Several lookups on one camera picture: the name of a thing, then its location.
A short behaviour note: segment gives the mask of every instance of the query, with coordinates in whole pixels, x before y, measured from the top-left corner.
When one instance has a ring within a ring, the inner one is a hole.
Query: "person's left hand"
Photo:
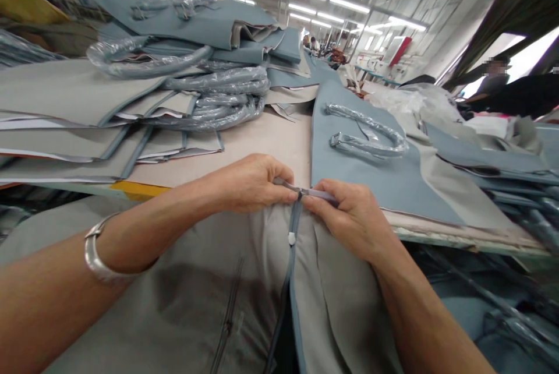
[[[220,194],[220,208],[236,213],[258,211],[274,203],[291,203],[297,193],[272,181],[293,184],[293,171],[272,156],[251,154],[204,176],[201,181]]]

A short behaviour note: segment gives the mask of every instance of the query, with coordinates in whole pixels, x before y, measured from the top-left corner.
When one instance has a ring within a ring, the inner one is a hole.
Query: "worker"
[[[316,52],[320,50],[320,44],[314,36],[310,39],[310,49]]]
[[[149,271],[185,231],[214,213],[250,213],[296,201],[294,191],[272,183],[276,177],[293,183],[289,167],[253,154],[171,189],[111,217],[97,238],[98,258],[118,273]],[[371,191],[332,179],[314,188],[335,196],[338,208],[311,196],[303,197],[304,206],[376,272],[404,371],[494,373],[394,235]],[[100,281],[84,264],[83,251],[81,232],[1,268],[0,372],[42,371],[127,288],[128,283]]]
[[[497,56],[487,64],[486,77],[482,80],[477,92],[464,103],[475,103],[478,100],[494,96],[507,85],[510,75],[507,74],[510,59],[505,56]]]

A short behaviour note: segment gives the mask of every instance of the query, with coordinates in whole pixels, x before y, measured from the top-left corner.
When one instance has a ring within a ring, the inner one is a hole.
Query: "fabric stack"
[[[94,1],[114,20],[88,59],[0,73],[0,183],[109,183],[136,163],[222,151],[220,130],[268,103],[293,120],[338,78],[258,6]]]

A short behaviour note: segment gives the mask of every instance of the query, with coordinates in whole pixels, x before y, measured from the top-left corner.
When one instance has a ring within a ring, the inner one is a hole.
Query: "yellow tape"
[[[170,190],[171,188],[120,181],[112,184],[111,189],[123,191],[126,197],[130,200],[147,201],[154,196],[160,195],[163,192]]]

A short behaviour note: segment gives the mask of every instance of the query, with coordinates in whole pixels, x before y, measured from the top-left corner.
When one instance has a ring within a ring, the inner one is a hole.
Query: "bangle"
[[[97,254],[97,247],[95,241],[97,237],[101,235],[105,224],[110,218],[113,218],[119,213],[111,214],[106,218],[103,218],[97,225],[91,228],[85,236],[86,247],[85,247],[85,258],[87,267],[93,272],[95,277],[105,284],[120,284],[132,282],[136,277],[143,274],[145,271],[137,274],[124,274],[120,272],[115,272],[110,269],[107,265],[103,263],[99,255]]]

